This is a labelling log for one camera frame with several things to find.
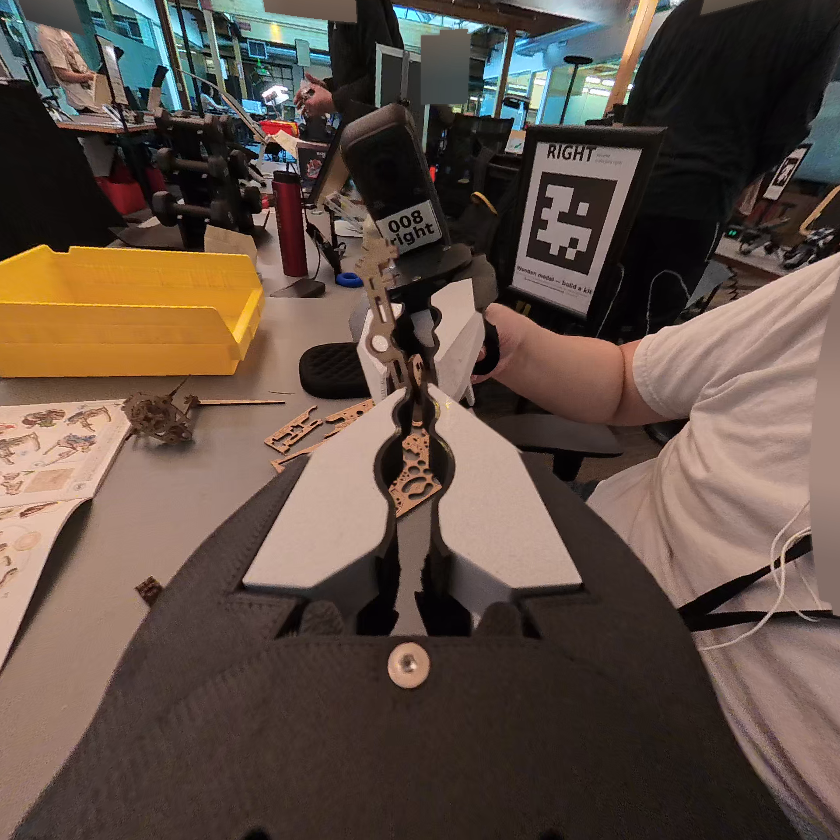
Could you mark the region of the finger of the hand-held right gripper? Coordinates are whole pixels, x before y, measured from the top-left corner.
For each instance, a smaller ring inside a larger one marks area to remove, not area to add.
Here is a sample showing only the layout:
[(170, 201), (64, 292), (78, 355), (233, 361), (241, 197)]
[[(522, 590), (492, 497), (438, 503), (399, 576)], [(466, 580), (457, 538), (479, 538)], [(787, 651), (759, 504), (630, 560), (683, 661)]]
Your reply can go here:
[(470, 388), (485, 339), (484, 320), (476, 309), (472, 279), (447, 284), (433, 294), (430, 303), (439, 318), (434, 326), (434, 384), (429, 386), (429, 394), (441, 407), (451, 407)]
[(375, 403), (380, 403), (392, 393), (393, 385), (388, 367), (375, 356), (369, 346), (372, 320), (372, 314), (367, 313), (356, 350), (371, 399)]

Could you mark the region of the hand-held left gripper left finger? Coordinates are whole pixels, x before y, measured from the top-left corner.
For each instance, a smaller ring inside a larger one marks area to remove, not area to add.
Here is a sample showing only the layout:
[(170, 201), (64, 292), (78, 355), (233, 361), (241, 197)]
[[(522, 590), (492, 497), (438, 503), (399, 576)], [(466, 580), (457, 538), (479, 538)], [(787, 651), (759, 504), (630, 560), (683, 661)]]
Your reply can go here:
[(403, 387), (307, 460), (242, 580), (246, 590), (308, 601), (372, 601), (377, 561), (395, 535), (385, 461), (411, 416)]

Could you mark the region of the long wooden model part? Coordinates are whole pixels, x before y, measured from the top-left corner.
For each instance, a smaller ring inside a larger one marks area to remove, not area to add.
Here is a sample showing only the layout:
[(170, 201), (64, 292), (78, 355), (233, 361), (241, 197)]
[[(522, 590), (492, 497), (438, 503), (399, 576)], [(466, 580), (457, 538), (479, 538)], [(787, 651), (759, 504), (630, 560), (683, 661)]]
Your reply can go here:
[(363, 240), (356, 273), (363, 281), (368, 313), (373, 316), (369, 346), (391, 374), (392, 393), (407, 388), (406, 363), (414, 354), (424, 352), (415, 334), (413, 321), (403, 304), (394, 304), (390, 291), (396, 283), (396, 249), (383, 238)]

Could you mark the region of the assembled wooden model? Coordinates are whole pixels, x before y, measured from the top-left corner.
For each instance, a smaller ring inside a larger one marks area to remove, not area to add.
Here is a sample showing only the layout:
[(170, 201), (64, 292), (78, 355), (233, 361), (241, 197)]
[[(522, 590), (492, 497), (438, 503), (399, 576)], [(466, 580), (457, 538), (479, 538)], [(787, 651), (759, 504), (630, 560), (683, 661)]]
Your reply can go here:
[(199, 401), (194, 395), (186, 395), (183, 404), (175, 402), (179, 391), (189, 379), (190, 376), (186, 376), (163, 395), (141, 392), (130, 395), (121, 406), (129, 421), (129, 430), (123, 441), (126, 443), (137, 437), (152, 439), (167, 446), (191, 443), (195, 425), (191, 412)]

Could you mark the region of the person's right hand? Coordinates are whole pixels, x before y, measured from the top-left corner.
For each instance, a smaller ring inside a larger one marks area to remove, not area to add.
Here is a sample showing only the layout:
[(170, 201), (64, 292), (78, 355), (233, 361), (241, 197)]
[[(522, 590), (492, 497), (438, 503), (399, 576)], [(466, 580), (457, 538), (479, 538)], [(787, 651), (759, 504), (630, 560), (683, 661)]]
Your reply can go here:
[(500, 358), (490, 373), (473, 374), (470, 377), (473, 385), (489, 379), (504, 383), (505, 375), (515, 371), (517, 364), (524, 361), (526, 339), (538, 327), (526, 316), (497, 302), (489, 305), (485, 317), (497, 331)]

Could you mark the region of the leaning tablet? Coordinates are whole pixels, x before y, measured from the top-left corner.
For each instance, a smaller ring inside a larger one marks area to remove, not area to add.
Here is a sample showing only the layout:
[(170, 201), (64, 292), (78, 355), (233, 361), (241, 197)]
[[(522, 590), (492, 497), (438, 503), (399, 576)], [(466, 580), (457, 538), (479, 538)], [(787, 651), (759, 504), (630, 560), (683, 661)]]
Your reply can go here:
[(323, 208), (331, 195), (340, 193), (350, 178), (340, 150), (341, 136), (342, 131), (337, 131), (325, 151), (308, 196), (310, 207)]

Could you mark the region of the clear plastic packaging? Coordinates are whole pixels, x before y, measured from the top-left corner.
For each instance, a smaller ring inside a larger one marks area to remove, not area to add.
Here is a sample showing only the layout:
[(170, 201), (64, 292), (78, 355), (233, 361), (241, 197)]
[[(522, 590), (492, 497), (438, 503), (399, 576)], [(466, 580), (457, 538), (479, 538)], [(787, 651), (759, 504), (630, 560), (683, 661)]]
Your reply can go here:
[(332, 216), (332, 226), (337, 236), (342, 238), (364, 236), (364, 223), (369, 214), (363, 204), (350, 200), (341, 192), (333, 192), (323, 200), (323, 205)]

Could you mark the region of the black office chair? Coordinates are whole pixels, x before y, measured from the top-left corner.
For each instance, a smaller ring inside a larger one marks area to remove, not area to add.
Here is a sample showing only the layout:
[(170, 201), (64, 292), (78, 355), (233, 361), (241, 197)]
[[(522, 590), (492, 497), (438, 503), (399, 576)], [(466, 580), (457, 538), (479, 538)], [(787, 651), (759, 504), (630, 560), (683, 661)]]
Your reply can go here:
[(576, 423), (546, 413), (523, 413), (492, 419), (488, 425), (524, 453), (550, 455), (553, 473), (576, 480), (588, 458), (611, 459), (624, 454), (605, 425)]

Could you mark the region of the laser-cut wooden sheet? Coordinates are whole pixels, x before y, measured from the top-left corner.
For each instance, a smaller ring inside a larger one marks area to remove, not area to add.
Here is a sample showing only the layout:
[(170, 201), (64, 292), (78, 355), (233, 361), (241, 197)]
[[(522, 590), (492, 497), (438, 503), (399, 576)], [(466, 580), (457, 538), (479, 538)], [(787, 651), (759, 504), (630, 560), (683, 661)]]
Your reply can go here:
[[(270, 462), (280, 474), (293, 459), (312, 454), (324, 443), (340, 434), (374, 406), (372, 399), (345, 407), (336, 413), (319, 416), (322, 424), (309, 436), (300, 441), (288, 454), (277, 454)], [(415, 416), (411, 433), (402, 441), (403, 467), (398, 477), (390, 485), (389, 492), (395, 503), (395, 513), (399, 518), (415, 509), (425, 500), (440, 491), (441, 485), (429, 467), (429, 435), (420, 416)]]

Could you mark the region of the red metal bottle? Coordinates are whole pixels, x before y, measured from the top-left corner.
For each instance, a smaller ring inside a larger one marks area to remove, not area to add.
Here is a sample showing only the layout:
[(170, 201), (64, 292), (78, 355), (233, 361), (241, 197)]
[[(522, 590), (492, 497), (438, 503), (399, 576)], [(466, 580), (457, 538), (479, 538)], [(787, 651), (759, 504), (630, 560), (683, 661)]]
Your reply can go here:
[(282, 268), (287, 277), (306, 277), (308, 262), (300, 176), (294, 172), (275, 170), (271, 187)]

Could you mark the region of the framed marker sign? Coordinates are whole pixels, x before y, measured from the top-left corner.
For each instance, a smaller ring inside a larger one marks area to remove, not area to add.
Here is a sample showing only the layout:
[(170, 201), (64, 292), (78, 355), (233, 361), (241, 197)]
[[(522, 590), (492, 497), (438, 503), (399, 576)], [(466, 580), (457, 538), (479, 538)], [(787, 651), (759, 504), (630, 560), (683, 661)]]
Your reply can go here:
[(666, 132), (528, 129), (500, 285), (585, 322), (623, 254)]

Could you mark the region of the black dumbbell rack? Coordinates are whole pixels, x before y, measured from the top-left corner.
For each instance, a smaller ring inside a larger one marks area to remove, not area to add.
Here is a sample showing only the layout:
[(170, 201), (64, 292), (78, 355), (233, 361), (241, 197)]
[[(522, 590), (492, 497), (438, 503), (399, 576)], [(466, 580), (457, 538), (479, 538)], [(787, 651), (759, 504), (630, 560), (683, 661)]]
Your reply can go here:
[(235, 141), (228, 115), (154, 116), (164, 145), (155, 163), (164, 188), (151, 199), (157, 225), (111, 227), (115, 245), (170, 251), (204, 251), (206, 232), (257, 236), (255, 216), (264, 212), (263, 182), (251, 165), (255, 156)]

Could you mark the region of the black floor lamp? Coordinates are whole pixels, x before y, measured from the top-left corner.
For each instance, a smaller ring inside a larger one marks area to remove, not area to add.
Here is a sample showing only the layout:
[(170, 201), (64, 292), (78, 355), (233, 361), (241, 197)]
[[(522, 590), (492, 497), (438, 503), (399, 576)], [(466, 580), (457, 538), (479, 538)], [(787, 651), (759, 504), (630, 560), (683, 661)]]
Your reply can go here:
[(563, 61), (566, 65), (571, 67), (571, 75), (570, 75), (570, 81), (569, 81), (569, 84), (568, 84), (568, 88), (567, 88), (567, 91), (566, 91), (566, 94), (565, 94), (565, 100), (564, 100), (564, 103), (563, 103), (563, 110), (562, 110), (561, 116), (560, 116), (560, 125), (565, 123), (566, 115), (567, 115), (567, 112), (569, 110), (569, 106), (571, 104), (571, 100), (572, 100), (572, 97), (573, 97), (573, 94), (574, 94), (574, 91), (575, 91), (575, 84), (576, 84), (576, 79), (577, 79), (578, 74), (579, 74), (579, 70), (582, 67), (588, 67), (593, 62), (593, 59), (591, 57), (588, 57), (588, 56), (569, 56), (569, 55), (567, 55), (563, 58)]

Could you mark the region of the illustrated instruction booklet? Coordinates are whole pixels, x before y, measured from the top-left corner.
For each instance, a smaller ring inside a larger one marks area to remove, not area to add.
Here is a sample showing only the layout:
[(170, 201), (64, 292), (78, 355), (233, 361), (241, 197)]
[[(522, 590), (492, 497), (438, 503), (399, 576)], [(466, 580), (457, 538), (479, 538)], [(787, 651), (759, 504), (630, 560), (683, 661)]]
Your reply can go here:
[(122, 401), (1, 409), (1, 665), (49, 554), (92, 500), (130, 429)]

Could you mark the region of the dark panel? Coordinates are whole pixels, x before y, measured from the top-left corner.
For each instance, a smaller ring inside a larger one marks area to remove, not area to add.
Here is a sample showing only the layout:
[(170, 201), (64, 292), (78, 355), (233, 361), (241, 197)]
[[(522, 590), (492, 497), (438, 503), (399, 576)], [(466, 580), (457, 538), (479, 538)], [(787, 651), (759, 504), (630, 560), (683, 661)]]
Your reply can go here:
[(84, 151), (26, 81), (1, 85), (1, 259), (38, 245), (106, 247), (123, 217)]

